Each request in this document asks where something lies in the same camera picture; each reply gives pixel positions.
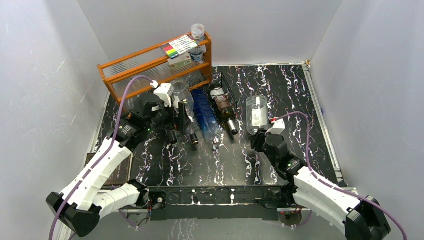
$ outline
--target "wooden shelf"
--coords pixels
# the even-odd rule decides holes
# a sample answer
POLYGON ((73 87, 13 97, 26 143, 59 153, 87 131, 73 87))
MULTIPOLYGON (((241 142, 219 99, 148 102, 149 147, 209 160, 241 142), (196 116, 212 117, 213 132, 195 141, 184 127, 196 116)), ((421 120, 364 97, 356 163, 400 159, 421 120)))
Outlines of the wooden shelf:
MULTIPOLYGON (((206 53, 203 55, 203 61, 193 62, 190 65, 178 69, 170 68, 168 64, 169 57, 161 49, 161 46, 185 34, 118 58, 114 61, 98 65, 97 68, 100 76, 115 100, 118 103, 121 102, 125 87, 136 75, 146 75, 161 84, 170 82, 175 78, 180 78, 197 70, 200 70, 204 76, 212 74, 212 40, 207 32, 204 34, 205 39, 199 42, 200 46, 206 46, 206 53)), ((206 79, 205 84, 210 83, 210 81, 212 81, 212 79, 206 79)), ((140 81, 136 81, 131 86, 127 99, 137 96, 149 89, 151 89, 150 84, 140 79, 140 81)))

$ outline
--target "white wall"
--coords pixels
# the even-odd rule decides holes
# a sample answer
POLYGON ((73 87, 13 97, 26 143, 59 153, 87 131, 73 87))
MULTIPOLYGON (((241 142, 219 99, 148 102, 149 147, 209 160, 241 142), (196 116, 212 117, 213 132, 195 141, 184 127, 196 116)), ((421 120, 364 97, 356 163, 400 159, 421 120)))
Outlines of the white wall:
POLYGON ((113 60, 189 32, 201 23, 212 63, 310 60, 342 0, 78 0, 113 60))
MULTIPOLYGON (((347 182, 423 239, 424 1, 345 0, 311 74, 347 182)), ((402 239, 391 224, 387 240, 402 239)))
POLYGON ((82 169, 108 60, 76 0, 0 1, 0 239, 48 238, 46 197, 82 169))

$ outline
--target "brown book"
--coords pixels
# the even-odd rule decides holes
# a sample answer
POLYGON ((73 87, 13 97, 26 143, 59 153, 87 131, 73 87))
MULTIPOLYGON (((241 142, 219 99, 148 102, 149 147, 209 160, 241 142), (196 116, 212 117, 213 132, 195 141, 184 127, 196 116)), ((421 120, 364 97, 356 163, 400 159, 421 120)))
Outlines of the brown book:
MULTIPOLYGON (((87 153, 85 165, 93 159, 95 153, 87 153)), ((122 161, 115 171, 112 172, 109 179, 104 183, 101 189, 110 189, 111 186, 121 186, 130 180, 131 164, 133 162, 133 155, 131 154, 124 161, 122 161)))

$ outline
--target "brown glass bottle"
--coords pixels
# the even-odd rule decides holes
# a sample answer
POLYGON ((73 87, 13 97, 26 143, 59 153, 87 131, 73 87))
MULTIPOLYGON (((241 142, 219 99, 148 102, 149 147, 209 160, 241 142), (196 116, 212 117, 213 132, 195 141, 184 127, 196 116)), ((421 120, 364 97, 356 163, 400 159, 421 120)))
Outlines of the brown glass bottle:
POLYGON ((213 90, 210 91, 210 96, 218 106, 218 117, 228 125, 232 135, 237 135, 239 131, 234 124, 236 114, 234 113, 234 110, 231 107, 223 88, 220 86, 214 86, 213 90))

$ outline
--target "white label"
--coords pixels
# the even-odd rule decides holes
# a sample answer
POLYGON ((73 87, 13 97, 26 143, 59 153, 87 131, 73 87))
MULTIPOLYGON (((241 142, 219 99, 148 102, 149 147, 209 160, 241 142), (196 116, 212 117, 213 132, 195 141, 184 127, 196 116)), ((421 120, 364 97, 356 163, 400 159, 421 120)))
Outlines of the white label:
POLYGON ((267 114, 266 107, 252 109, 252 126, 261 127, 267 125, 267 114))
POLYGON ((173 92, 174 92, 174 86, 170 85, 167 95, 171 97, 173 92))
POLYGON ((173 106, 175 109, 178 109, 178 103, 180 102, 180 98, 177 95, 173 95, 173 106))
POLYGON ((225 93, 224 93, 224 90, 223 90, 223 88, 222 87, 217 87, 217 88, 215 88, 214 90, 212 90, 212 91, 210 91, 210 96, 212 97, 212 98, 214 98, 214 97, 218 97, 218 96, 221 96, 221 95, 224 95, 225 93))
POLYGON ((195 35, 193 33, 191 33, 191 36, 195 39, 195 40, 205 40, 205 34, 200 34, 200 35, 195 35))
POLYGON ((199 54, 190 52, 190 56, 191 56, 191 60, 193 60, 193 62, 200 62, 203 59, 203 51, 199 54))

